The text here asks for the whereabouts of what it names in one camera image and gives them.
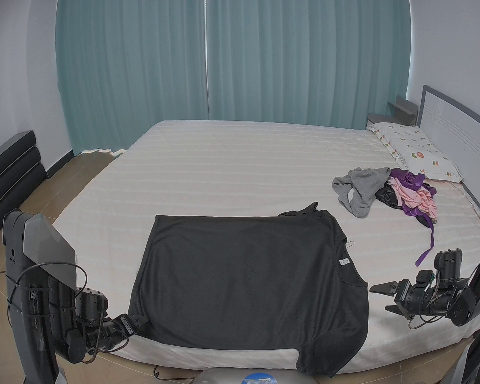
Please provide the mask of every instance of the blue logo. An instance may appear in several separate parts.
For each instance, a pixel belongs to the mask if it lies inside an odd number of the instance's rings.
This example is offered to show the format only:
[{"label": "blue logo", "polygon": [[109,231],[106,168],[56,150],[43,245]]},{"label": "blue logo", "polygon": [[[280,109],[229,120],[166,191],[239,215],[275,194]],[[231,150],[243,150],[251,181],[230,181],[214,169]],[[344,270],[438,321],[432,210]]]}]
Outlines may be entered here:
[{"label": "blue logo", "polygon": [[243,379],[241,384],[278,384],[275,377],[266,373],[254,373]]}]

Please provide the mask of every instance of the gray cloth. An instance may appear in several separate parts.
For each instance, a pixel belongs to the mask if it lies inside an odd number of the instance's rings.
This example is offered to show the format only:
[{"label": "gray cloth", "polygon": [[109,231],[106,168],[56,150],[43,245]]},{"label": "gray cloth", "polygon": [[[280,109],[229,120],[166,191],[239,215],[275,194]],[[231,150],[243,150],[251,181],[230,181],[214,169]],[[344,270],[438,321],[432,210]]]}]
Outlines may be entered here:
[{"label": "gray cloth", "polygon": [[[390,168],[355,168],[344,177],[333,179],[332,188],[338,194],[338,201],[355,217],[364,218],[375,201],[375,192],[382,188],[390,177]],[[353,196],[348,192],[353,189]]]}]

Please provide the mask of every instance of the curtain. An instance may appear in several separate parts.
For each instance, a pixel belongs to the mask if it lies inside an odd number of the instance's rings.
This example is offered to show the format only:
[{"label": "curtain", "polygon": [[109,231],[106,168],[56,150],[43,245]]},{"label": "curtain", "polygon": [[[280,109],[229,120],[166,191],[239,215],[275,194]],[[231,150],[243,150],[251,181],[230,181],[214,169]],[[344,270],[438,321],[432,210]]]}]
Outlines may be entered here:
[{"label": "curtain", "polygon": [[365,129],[405,96],[408,0],[207,0],[210,118]]},{"label": "curtain", "polygon": [[203,0],[59,0],[56,56],[75,154],[208,119]]}]

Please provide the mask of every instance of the pillowcase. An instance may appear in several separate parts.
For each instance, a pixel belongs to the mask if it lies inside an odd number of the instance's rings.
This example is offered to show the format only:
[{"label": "pillowcase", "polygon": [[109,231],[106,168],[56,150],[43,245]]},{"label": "pillowcase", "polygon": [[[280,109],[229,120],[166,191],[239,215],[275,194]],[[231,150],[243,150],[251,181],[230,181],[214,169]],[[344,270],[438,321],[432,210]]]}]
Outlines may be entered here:
[{"label": "pillowcase", "polygon": [[419,127],[381,122],[367,129],[382,141],[400,168],[424,173],[432,180],[460,183],[463,179],[456,166],[433,146]]}]

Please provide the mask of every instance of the bed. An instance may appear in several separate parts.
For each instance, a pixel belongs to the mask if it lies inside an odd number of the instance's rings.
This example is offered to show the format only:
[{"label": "bed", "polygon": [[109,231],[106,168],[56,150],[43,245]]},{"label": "bed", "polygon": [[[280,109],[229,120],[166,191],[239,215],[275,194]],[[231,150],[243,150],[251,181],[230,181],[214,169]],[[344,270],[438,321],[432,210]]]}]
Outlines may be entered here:
[{"label": "bed", "polygon": [[[419,123],[458,165],[465,185],[480,196],[480,117],[424,88]],[[276,216],[314,201],[333,214],[353,245],[348,252],[369,286],[409,278],[428,248],[430,230],[400,210],[375,201],[366,219],[342,207],[331,183],[350,169],[396,168],[370,131],[245,121],[163,121],[109,164],[64,209],[54,226],[75,248],[88,285],[108,298],[110,316],[128,310],[132,286],[156,214]],[[461,184],[431,181],[438,194],[435,247],[420,266],[434,269],[437,252],[463,251],[462,276],[480,261],[480,217]],[[357,355],[340,372],[387,365],[442,348],[480,328],[480,316],[463,327],[442,319],[418,330],[384,310],[390,297],[369,294],[369,331]],[[295,369],[295,349],[232,351],[163,345],[134,336],[117,352],[162,366]]]}]

